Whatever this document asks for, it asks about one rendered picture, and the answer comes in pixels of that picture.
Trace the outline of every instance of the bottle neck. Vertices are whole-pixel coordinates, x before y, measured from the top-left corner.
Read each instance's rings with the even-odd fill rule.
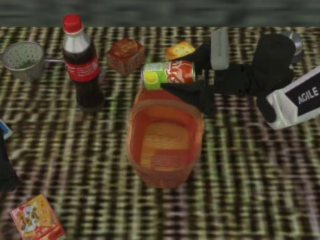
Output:
[[[91,40],[83,31],[74,34],[65,34],[63,49],[69,53],[82,53],[90,46]]]

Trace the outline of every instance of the gray background wall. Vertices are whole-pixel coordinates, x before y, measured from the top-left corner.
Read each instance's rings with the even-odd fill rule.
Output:
[[[0,26],[315,26],[319,0],[0,0]]]

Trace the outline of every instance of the red and green can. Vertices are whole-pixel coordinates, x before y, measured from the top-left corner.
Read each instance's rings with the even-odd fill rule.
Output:
[[[186,60],[147,63],[141,79],[148,90],[161,89],[163,83],[190,84],[196,80],[195,65]]]

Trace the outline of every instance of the table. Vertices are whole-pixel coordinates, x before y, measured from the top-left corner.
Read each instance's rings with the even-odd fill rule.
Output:
[[[20,239],[9,211],[43,193],[69,240],[310,240],[319,237],[319,118],[272,130],[253,98],[215,96],[205,119],[201,159],[177,189],[144,185],[125,153],[127,117],[141,85],[137,69],[122,77],[106,65],[105,52],[125,36],[146,47],[147,61],[186,39],[198,46],[210,27],[87,28],[105,72],[104,109],[94,116],[76,107],[63,64],[23,84],[0,67],[0,118],[14,131],[6,141],[23,184],[0,195],[0,233]],[[320,28],[229,28],[230,59],[249,64],[263,33],[297,31],[305,58],[296,76],[319,64]],[[0,50],[35,40],[61,57],[61,28],[0,28]]]

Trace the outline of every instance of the red bottle cap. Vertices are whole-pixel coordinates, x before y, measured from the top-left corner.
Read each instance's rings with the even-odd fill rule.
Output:
[[[68,14],[63,18],[63,30],[67,34],[74,34],[83,28],[81,19],[76,14]]]

